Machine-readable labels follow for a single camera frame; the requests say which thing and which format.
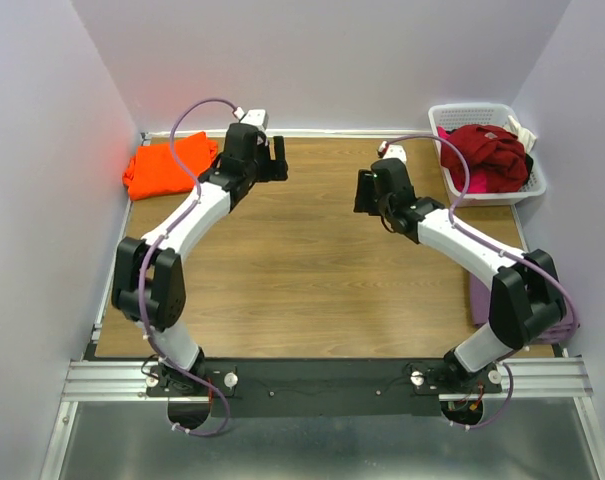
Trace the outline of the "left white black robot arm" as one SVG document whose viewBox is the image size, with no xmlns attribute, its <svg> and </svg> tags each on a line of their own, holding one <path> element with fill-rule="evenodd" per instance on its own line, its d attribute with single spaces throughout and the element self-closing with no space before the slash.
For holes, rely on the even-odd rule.
<svg viewBox="0 0 605 480">
<path fill-rule="evenodd" d="M 257 126 L 233 123 L 223 150 L 176 210 L 142 238 L 125 237 L 117 247 L 111 303 L 140 326 L 170 370 L 170 384 L 183 395 L 212 387 L 204 377 L 203 349 L 180 319 L 187 300 L 184 261 L 256 184 L 287 179 L 284 138 L 269 139 Z"/>
</svg>

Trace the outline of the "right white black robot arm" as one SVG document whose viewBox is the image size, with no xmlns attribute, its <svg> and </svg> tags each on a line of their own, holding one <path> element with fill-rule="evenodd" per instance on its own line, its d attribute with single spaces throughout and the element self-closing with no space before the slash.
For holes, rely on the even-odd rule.
<svg viewBox="0 0 605 480">
<path fill-rule="evenodd" d="M 401 160 L 381 159 L 359 171 L 354 210 L 380 218 L 391 233 L 442 253 L 489 291 L 486 323 L 432 366 L 414 368 L 412 375 L 424 385 L 465 391 L 497 361 L 530 345 L 566 316 L 549 254 L 499 243 L 440 202 L 417 196 Z"/>
</svg>

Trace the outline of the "orange t shirt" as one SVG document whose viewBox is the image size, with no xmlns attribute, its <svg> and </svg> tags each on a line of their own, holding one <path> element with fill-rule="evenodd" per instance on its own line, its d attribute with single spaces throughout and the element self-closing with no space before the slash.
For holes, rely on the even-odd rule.
<svg viewBox="0 0 605 480">
<path fill-rule="evenodd" d="M 195 175 L 209 168 L 218 154 L 218 143 L 204 132 L 177 139 L 175 151 Z M 190 192 L 194 180 L 174 160 L 168 143 L 140 146 L 122 174 L 131 201 Z"/>
</svg>

